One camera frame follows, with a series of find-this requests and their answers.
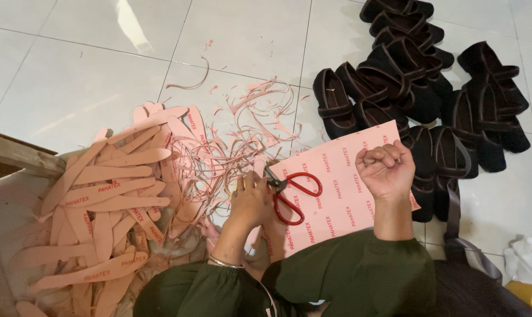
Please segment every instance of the tile grout line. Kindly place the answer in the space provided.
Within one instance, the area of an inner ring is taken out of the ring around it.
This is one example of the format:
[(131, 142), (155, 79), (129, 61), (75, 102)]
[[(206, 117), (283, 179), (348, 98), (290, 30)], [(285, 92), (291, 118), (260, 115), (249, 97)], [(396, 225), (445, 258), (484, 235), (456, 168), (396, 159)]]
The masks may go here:
[[(444, 248), (444, 245), (443, 245), (443, 244), (436, 244), (436, 243), (429, 243), (429, 242), (425, 242), (425, 244), (437, 245), (438, 247), (443, 247), (443, 248)], [(490, 256), (504, 257), (504, 255), (501, 255), (501, 254), (488, 253), (488, 252), (483, 252), (483, 251), (481, 251), (481, 253), (483, 253), (483, 254), (489, 254)]]
[(193, 0), (190, 1), (190, 5), (188, 6), (188, 11), (186, 11), (186, 17), (184, 17), (184, 23), (182, 23), (182, 28), (180, 29), (180, 34), (178, 34), (178, 41), (176, 42), (176, 46), (174, 46), (174, 51), (172, 52), (172, 57), (170, 58), (170, 63), (168, 64), (168, 68), (166, 69), (166, 74), (164, 75), (164, 80), (162, 81), (161, 90), (158, 93), (157, 102), (160, 101), (160, 96), (162, 95), (162, 91), (165, 89), (164, 84), (166, 83), (166, 77), (168, 77), (168, 72), (170, 71), (170, 66), (172, 65), (172, 60), (174, 60), (174, 54), (176, 54), (176, 49), (178, 48), (178, 43), (180, 43), (180, 39), (182, 38), (182, 31), (184, 31), (184, 25), (186, 25), (186, 20), (188, 19), (188, 13), (190, 13), (190, 8), (192, 7)]
[(303, 46), (303, 58), (302, 58), (302, 69), (299, 73), (299, 87), (301, 87), (301, 80), (303, 78), (303, 64), (305, 64), (305, 50), (307, 49), (307, 36), (309, 35), (309, 22), (311, 21), (311, 9), (313, 8), (313, 0), (310, 1), (309, 5), (309, 18), (307, 19), (307, 30), (305, 31), (305, 45)]
[(31, 36), (35, 36), (35, 37), (48, 38), (48, 39), (50, 39), (50, 40), (63, 41), (63, 42), (67, 42), (67, 43), (73, 43), (73, 44), (84, 45), (84, 46), (89, 46), (89, 47), (96, 47), (96, 48), (101, 48), (101, 49), (103, 49), (103, 50), (114, 51), (114, 52), (118, 52), (118, 53), (123, 53), (123, 54), (129, 54), (129, 55), (133, 55), (133, 56), (138, 56), (138, 57), (145, 57), (145, 58), (150, 58), (150, 59), (157, 59), (157, 60), (169, 61), (169, 60), (167, 60), (167, 59), (161, 59), (161, 58), (152, 57), (152, 56), (146, 56), (146, 55), (140, 55), (140, 54), (135, 54), (135, 53), (129, 53), (129, 52), (124, 52), (124, 51), (120, 51), (120, 50), (115, 50), (115, 49), (113, 49), (113, 48), (107, 48), (107, 47), (95, 46), (95, 45), (92, 45), (92, 44), (85, 44), (85, 43), (73, 42), (73, 41), (63, 40), (63, 39), (61, 39), (61, 38), (56, 38), (56, 37), (48, 37), (48, 36), (37, 35), (37, 34), (32, 34), (32, 33), (27, 33), (27, 32), (22, 32), (22, 31), (16, 31), (16, 30), (4, 29), (4, 28), (0, 28), (0, 30), (10, 31), (10, 32), (16, 32), (16, 33), (21, 33), (21, 34), (27, 34), (27, 35), (31, 35)]
[[(311, 22), (311, 10), (313, 8), (313, 0), (309, 2), (309, 18), (307, 18), (307, 30), (305, 31), (305, 45), (303, 46), (303, 58), (302, 58), (302, 68), (299, 72), (299, 85), (298, 85), (298, 100), (297, 104), (295, 105), (295, 116), (294, 116), (294, 126), (292, 127), (291, 131), (295, 133), (295, 122), (298, 119), (298, 107), (299, 107), (299, 94), (301, 93), (301, 80), (303, 79), (303, 65), (305, 64), (305, 51), (307, 50), (307, 36), (309, 35), (309, 23)], [(294, 141), (291, 140), (290, 147), (292, 148), (294, 146)]]
[(21, 63), (20, 63), (19, 67), (16, 70), (16, 73), (12, 77), (12, 80), (9, 82), (8, 88), (6, 89), (6, 91), (4, 91), (4, 95), (2, 96), (2, 99), (0, 99), (0, 105), (2, 105), (2, 102), (4, 101), (4, 98), (8, 94), (8, 90), (12, 87), (12, 84), (14, 83), (14, 80), (16, 79), (16, 76), (19, 73), (19, 70), (21, 69), (21, 66), (23, 65), (23, 62), (25, 62), (25, 59), (27, 58), (27, 55), (29, 54), (29, 52), (31, 51), (31, 48), (35, 44), (35, 41), (37, 40), (37, 35), (35, 35), (34, 37), (35, 38), (33, 39), (33, 42), (31, 43), (31, 45), (29, 46), (29, 49), (27, 50), (27, 53), (25, 53), (25, 56), (21, 60)]
[[(301, 94), (301, 87), (298, 86), (298, 96), (297, 96), (297, 105), (295, 105), (295, 117), (294, 117), (294, 126), (291, 129), (291, 132), (295, 134), (295, 121), (298, 119), (298, 107), (299, 107), (299, 95)], [(294, 140), (291, 140), (290, 148), (294, 147)]]
[(44, 22), (43, 22), (43, 25), (41, 25), (41, 28), (39, 29), (39, 32), (37, 32), (37, 34), (30, 34), (30, 33), (25, 33), (25, 32), (20, 32), (22, 34), (27, 34), (27, 35), (31, 35), (31, 36), (34, 36), (33, 38), (33, 42), (31, 43), (31, 45), (29, 46), (29, 49), (27, 50), (27, 53), (25, 53), (25, 56), (23, 57), (23, 59), (21, 60), (21, 63), (19, 65), (19, 67), (17, 68), (14, 76), (12, 77), (12, 80), (9, 82), (9, 85), (8, 85), (8, 88), (6, 89), (6, 91), (4, 91), (4, 94), (2, 96), (2, 99), (0, 99), (0, 105), (2, 105), (2, 102), (4, 101), (4, 98), (6, 97), (7, 93), (8, 93), (8, 90), (9, 88), (12, 86), (12, 84), (14, 83), (14, 80), (16, 79), (16, 76), (17, 74), (19, 73), (19, 70), (21, 69), (21, 66), (23, 65), (23, 63), (25, 62), (25, 59), (27, 58), (27, 55), (29, 54), (29, 52), (31, 51), (31, 48), (33, 47), (33, 45), (35, 44), (35, 41), (37, 40), (37, 37), (39, 36), (39, 33), (41, 33), (41, 30), (43, 29), (43, 27), (45, 26), (45, 23), (47, 23), (47, 20), (49, 19), (49, 17), (51, 16), (51, 13), (53, 12), (53, 10), (55, 9), (55, 6), (56, 4), (58, 3), (58, 0), (55, 1), (55, 3), (53, 4), (53, 6), (51, 7), (51, 11), (49, 11), (49, 14), (47, 15), (47, 17), (45, 18)]
[(53, 7), (51, 8), (51, 11), (49, 11), (49, 14), (47, 15), (47, 18), (45, 18), (45, 21), (43, 22), (43, 25), (41, 25), (41, 28), (39, 29), (39, 32), (37, 32), (37, 35), (41, 34), (41, 31), (43, 31), (43, 28), (45, 27), (45, 24), (47, 24), (47, 21), (49, 17), (51, 16), (51, 13), (56, 7), (56, 4), (58, 4), (58, 0), (55, 1), (55, 4), (53, 4)]
[[(198, 67), (198, 68), (205, 68), (207, 69), (207, 67), (203, 67), (203, 66), (198, 66), (198, 65), (192, 65), (192, 64), (187, 64), (187, 63), (181, 63), (179, 61), (172, 61), (172, 63), (176, 63), (176, 64), (181, 64), (181, 65), (188, 65), (188, 66), (193, 66), (193, 67)], [(258, 78), (258, 77), (253, 77), (253, 76), (248, 76), (248, 75), (243, 75), (243, 74), (237, 74), (237, 73), (232, 73), (232, 72), (227, 72), (227, 71), (224, 71), (224, 70), (221, 70), (221, 69), (214, 69), (214, 68), (209, 68), (209, 70), (214, 70), (216, 72), (221, 72), (221, 73), (227, 73), (227, 74), (232, 74), (232, 75), (237, 75), (237, 76), (244, 76), (244, 77), (248, 77), (248, 78), (254, 78), (254, 79), (257, 79), (257, 80), (267, 80), (265, 78)]]
[(450, 24), (454, 24), (454, 25), (464, 26), (466, 28), (470, 28), (470, 29), (474, 29), (474, 30), (480, 30), (480, 31), (483, 31), (483, 32), (488, 32), (488, 33), (493, 33), (493, 34), (497, 34), (497, 35), (500, 35), (500, 36), (505, 36), (505, 37), (510, 37), (510, 38), (517, 38), (516, 36), (510, 36), (510, 35), (507, 35), (507, 34), (502, 34), (502, 33), (498, 33), (498, 32), (493, 32), (493, 31), (489, 31), (489, 30), (475, 28), (474, 26), (463, 25), (463, 24), (459, 24), (459, 23), (456, 23), (456, 22), (446, 21), (446, 20), (440, 20), (439, 18), (434, 18), (433, 17), (432, 20), (433, 21), (437, 20), (437, 21), (440, 21), (440, 22), (445, 22), (445, 23), (450, 23)]
[(518, 38), (518, 30), (516, 28), (515, 14), (513, 13), (512, 5), (509, 2), (509, 9), (511, 10), (511, 18), (513, 19), (513, 25), (515, 27), (516, 41), (518, 44), (518, 54), (520, 55), (520, 62), (523, 65), (524, 84), (526, 85), (526, 91), (528, 92), (528, 99), (530, 99), (530, 113), (532, 114), (532, 99), (530, 97), (530, 89), (528, 88), (528, 80), (526, 79), (526, 69), (524, 67), (523, 49), (520, 47), (520, 39)]

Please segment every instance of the person's right hand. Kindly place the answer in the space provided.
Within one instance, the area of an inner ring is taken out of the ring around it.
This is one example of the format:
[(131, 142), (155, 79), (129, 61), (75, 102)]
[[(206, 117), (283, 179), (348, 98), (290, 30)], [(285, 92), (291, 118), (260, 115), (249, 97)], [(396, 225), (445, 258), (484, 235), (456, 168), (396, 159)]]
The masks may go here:
[(237, 193), (231, 197), (229, 224), (235, 223), (236, 227), (250, 231), (273, 216), (273, 195), (266, 191), (268, 179), (263, 177), (254, 186), (258, 179), (253, 171), (247, 173), (246, 181), (242, 176), (237, 179)]
[(409, 196), (415, 175), (411, 151), (396, 140), (356, 155), (356, 169), (375, 200)]

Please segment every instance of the scissor handle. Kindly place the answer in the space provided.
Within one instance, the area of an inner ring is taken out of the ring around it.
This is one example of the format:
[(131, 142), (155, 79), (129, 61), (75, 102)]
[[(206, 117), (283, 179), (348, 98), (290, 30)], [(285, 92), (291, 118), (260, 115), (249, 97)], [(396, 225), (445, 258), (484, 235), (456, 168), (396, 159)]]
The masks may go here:
[[(308, 190), (307, 188), (305, 188), (305, 187), (301, 186), (300, 184), (298, 184), (298, 183), (296, 183), (296, 182), (291, 180), (292, 178), (296, 178), (298, 176), (306, 176), (306, 177), (313, 178), (315, 183), (317, 183), (317, 186), (318, 186), (319, 190), (317, 192), (312, 192), (312, 191)], [(305, 173), (305, 172), (301, 171), (299, 173), (294, 173), (294, 174), (286, 176), (286, 179), (287, 179), (287, 183), (288, 184), (292, 184), (292, 185), (296, 186), (300, 191), (306, 193), (309, 196), (319, 197), (323, 193), (323, 186), (321, 185), (321, 181), (319, 181), (319, 178), (315, 177), (314, 175), (312, 175), (310, 173)]]
[[(286, 205), (288, 205), (294, 212), (296, 212), (299, 215), (298, 221), (289, 221), (282, 216), (282, 213), (280, 212), (280, 207), (278, 206), (278, 199), (282, 199)], [(290, 226), (297, 226), (301, 225), (302, 222), (305, 220), (305, 216), (303, 215), (303, 212), (299, 210), (299, 208), (296, 205), (293, 205), (289, 200), (285, 199), (283, 196), (279, 194), (274, 194), (274, 210), (276, 211), (276, 214), (278, 215), (278, 218), (283, 221), (285, 224)]]

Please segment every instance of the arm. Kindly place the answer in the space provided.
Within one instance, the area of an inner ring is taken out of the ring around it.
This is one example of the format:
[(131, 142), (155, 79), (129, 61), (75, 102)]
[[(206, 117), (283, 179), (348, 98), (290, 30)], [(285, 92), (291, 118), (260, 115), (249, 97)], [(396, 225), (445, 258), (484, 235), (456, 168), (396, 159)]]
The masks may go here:
[(435, 309), (431, 257), (413, 238), (409, 190), (415, 164), (399, 140), (356, 156), (360, 177), (374, 195), (375, 238), (364, 248), (361, 274), (375, 311), (424, 315)]
[[(237, 179), (240, 190), (231, 197), (231, 213), (211, 256), (222, 263), (240, 267), (250, 231), (273, 214), (272, 196), (266, 194), (266, 178), (254, 186), (254, 172)], [(197, 273), (178, 316), (236, 316), (245, 291), (243, 269), (222, 266), (211, 259)]]
[(374, 196), (374, 234), (380, 240), (413, 238), (409, 191), (415, 163), (408, 148), (399, 140), (356, 155), (356, 169)]

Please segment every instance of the pink sheet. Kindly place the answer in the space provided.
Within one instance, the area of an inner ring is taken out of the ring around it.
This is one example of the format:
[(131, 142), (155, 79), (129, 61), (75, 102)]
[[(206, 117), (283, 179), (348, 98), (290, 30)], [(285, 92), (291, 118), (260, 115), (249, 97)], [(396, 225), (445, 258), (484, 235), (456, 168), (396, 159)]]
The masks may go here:
[[(324, 143), (273, 165), (270, 169), (279, 179), (297, 172), (309, 172), (321, 181), (320, 197), (308, 196), (295, 187), (282, 192), (294, 201), (305, 215), (298, 226), (288, 226), (277, 216), (264, 224), (268, 251), (272, 262), (287, 258), (306, 247), (374, 225), (374, 198), (356, 172), (354, 160), (364, 147), (373, 149), (399, 139), (394, 121)], [(316, 189), (313, 180), (295, 179), (305, 188)], [(413, 210), (420, 207), (413, 202)], [(298, 214), (280, 204), (280, 211), (291, 221)]]

